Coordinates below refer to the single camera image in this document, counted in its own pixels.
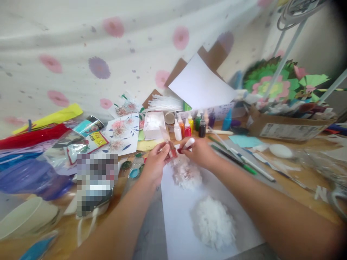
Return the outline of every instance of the light blue paper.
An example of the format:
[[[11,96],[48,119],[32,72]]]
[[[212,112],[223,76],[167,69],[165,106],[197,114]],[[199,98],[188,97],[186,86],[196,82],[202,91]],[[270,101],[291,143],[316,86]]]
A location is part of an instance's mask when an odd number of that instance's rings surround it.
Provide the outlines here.
[[[249,148],[264,144],[258,138],[253,136],[246,135],[231,135],[229,136],[230,140],[233,141],[234,144],[239,145],[241,148]]]

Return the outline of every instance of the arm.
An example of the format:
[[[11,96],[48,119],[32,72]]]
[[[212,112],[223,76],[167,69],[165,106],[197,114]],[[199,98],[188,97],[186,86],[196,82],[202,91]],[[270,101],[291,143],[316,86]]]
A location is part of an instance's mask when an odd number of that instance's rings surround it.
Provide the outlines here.
[[[168,152],[169,146],[165,143],[153,148],[138,181],[95,232],[71,254],[71,260],[132,258],[143,220],[161,182],[163,167],[169,162]]]
[[[224,160],[205,140],[196,140],[192,151],[183,153],[229,189],[281,258],[333,259],[340,249],[343,228]]]

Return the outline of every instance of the left hand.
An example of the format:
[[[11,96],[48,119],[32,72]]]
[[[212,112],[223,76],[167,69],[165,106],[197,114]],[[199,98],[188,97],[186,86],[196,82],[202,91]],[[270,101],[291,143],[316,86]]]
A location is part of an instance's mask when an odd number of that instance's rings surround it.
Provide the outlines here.
[[[171,161],[168,157],[170,146],[165,142],[157,144],[152,151],[149,152],[145,167],[141,173],[143,178],[146,178],[156,187],[160,185],[163,176],[164,166]]]

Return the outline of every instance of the white fluffy material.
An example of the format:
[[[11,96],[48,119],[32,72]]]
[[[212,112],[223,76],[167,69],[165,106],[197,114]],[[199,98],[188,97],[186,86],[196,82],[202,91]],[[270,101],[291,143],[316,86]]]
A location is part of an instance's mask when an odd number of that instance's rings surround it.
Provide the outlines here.
[[[208,196],[196,210],[200,239],[205,245],[219,250],[235,242],[235,221],[220,201]]]
[[[186,156],[179,156],[173,161],[175,184],[183,189],[195,190],[202,184],[199,168]]]

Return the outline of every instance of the floral card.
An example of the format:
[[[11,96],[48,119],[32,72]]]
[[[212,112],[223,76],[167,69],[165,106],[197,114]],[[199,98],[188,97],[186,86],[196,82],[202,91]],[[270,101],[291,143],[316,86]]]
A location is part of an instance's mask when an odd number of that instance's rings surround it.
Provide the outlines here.
[[[140,130],[143,129],[145,124],[146,109],[140,105],[128,92],[125,92],[120,97],[118,102],[114,103],[107,111],[115,119],[138,112],[138,117],[140,120],[139,128]]]
[[[110,143],[99,149],[98,153],[117,153],[118,156],[121,156],[136,152],[138,132],[138,113],[109,121],[105,135]]]

